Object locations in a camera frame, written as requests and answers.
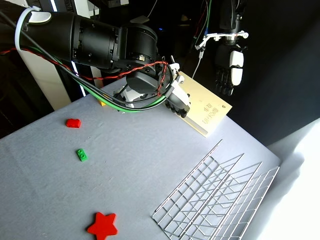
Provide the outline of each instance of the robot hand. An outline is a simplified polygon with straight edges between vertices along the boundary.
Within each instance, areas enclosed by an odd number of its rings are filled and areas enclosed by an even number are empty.
[[[219,45],[215,55],[216,88],[219,93],[231,96],[234,86],[238,86],[242,80],[244,54],[239,45]]]

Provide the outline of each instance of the red toy block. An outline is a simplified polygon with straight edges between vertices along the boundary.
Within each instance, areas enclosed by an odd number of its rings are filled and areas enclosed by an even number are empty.
[[[81,126],[81,121],[79,119],[68,119],[65,123],[65,125],[68,127],[68,128],[80,128]]]
[[[95,222],[87,229],[87,232],[94,234],[96,240],[105,240],[108,236],[116,235],[118,233],[118,230],[114,225],[115,220],[116,214],[114,213],[105,216],[101,212],[97,212],[95,214]]]

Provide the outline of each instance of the wire basket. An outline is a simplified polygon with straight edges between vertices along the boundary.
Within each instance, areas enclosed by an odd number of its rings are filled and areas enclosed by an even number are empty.
[[[171,240],[241,239],[276,176],[279,167],[257,174],[262,162],[239,169],[243,154],[219,163],[220,142],[152,215]]]

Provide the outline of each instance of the table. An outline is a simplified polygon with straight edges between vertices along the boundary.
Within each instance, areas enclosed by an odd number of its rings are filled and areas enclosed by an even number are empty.
[[[67,128],[69,118],[81,128]],[[221,139],[217,159],[279,165],[228,117],[205,138],[165,106],[121,113],[83,97],[0,140],[1,239],[93,240],[86,229],[101,212],[117,214],[110,239],[167,240],[152,213]]]

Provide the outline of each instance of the light strip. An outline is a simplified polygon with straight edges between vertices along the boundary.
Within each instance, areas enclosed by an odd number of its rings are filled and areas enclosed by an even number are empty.
[[[53,11],[54,12],[58,12],[55,0],[50,0],[50,2],[51,2],[51,5],[52,5],[52,8],[53,8]]]
[[[77,67],[76,67],[76,64],[74,61],[71,61],[71,64],[72,64],[72,67],[73,67],[73,70],[78,73],[78,70],[77,70]],[[84,87],[80,85],[80,89],[81,89],[81,92],[82,92],[82,95],[85,97],[86,96],[86,93],[85,93],[85,90],[84,90]]]

